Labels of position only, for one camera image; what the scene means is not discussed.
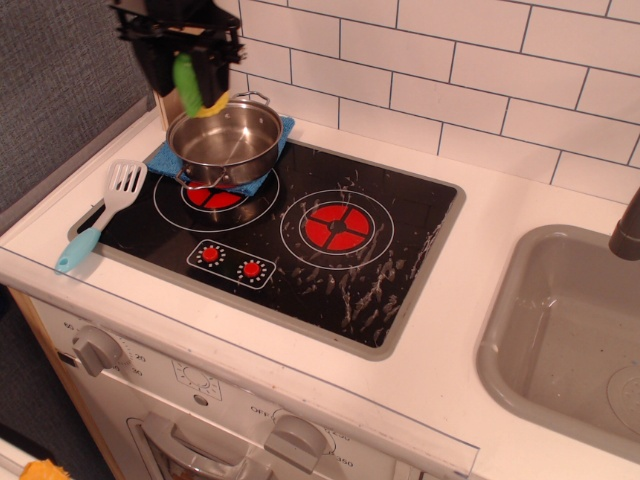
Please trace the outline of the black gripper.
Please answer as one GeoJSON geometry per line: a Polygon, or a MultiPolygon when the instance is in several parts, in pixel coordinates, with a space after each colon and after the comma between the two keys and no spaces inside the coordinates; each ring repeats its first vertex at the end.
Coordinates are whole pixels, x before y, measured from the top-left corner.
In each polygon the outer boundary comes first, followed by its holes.
{"type": "Polygon", "coordinates": [[[239,18],[213,1],[110,1],[108,6],[120,21],[120,38],[132,43],[160,96],[175,88],[175,52],[190,53],[204,107],[213,107],[228,92],[228,63],[240,62],[244,54],[239,18]]]}

